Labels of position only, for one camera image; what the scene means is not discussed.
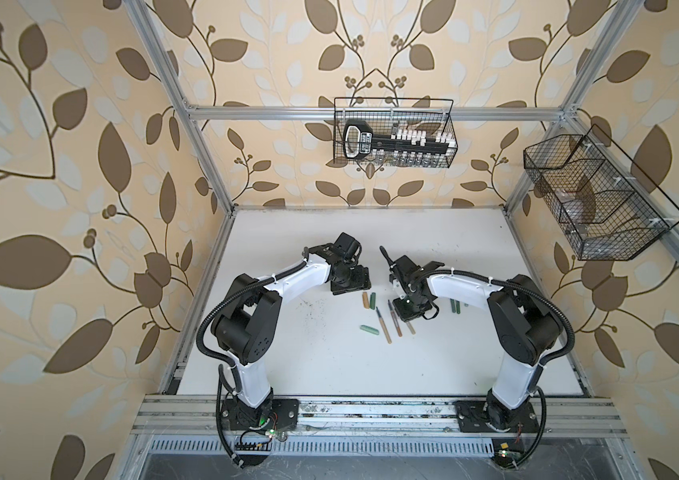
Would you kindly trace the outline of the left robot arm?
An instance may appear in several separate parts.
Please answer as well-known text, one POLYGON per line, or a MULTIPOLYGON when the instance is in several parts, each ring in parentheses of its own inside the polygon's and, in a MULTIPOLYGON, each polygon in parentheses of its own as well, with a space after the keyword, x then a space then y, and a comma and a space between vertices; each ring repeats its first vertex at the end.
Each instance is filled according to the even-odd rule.
POLYGON ((279 272, 240 274, 201 321, 196 349, 228 367, 234 405, 252 422, 272 416, 273 390, 260 362, 273 344, 281 307, 324 284, 334 296, 369 290, 371 276, 359 263, 361 252, 361 242, 343 232, 331 243, 304 248, 297 264, 279 272))

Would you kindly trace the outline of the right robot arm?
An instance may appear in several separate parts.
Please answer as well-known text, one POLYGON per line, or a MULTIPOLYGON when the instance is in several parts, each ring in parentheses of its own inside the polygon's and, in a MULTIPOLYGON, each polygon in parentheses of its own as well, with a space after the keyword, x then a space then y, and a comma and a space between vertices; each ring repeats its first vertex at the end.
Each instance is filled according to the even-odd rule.
POLYGON ((479 418, 494 430, 509 430, 521 408, 539 391, 547 364, 569 355, 575 347, 575 332, 563 310, 541 294, 529 276, 499 280, 447 268, 443 262, 420 266, 409 256, 393 259, 384 247, 379 250, 389 264, 391 284, 403 292, 393 300, 400 320, 437 317, 435 301, 439 298, 489 312, 503 348, 503 362, 479 418))

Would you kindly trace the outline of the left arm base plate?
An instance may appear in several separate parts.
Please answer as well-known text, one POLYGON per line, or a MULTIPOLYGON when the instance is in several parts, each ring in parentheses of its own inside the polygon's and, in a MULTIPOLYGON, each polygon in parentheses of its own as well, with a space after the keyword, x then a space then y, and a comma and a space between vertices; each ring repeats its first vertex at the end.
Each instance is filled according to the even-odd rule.
POLYGON ((275 398, 253 408, 233 397, 223 400, 220 415, 222 422, 233 431, 290 431, 297 426, 299 406, 297 399, 275 398))

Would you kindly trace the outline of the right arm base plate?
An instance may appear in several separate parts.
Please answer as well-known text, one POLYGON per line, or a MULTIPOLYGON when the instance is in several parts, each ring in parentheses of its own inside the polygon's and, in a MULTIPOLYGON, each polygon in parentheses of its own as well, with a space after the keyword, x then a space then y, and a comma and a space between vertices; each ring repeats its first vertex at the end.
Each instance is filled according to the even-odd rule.
POLYGON ((529 400, 517 409, 493 400, 459 400, 455 402, 455 414, 463 433, 531 434, 539 432, 541 420, 529 400))

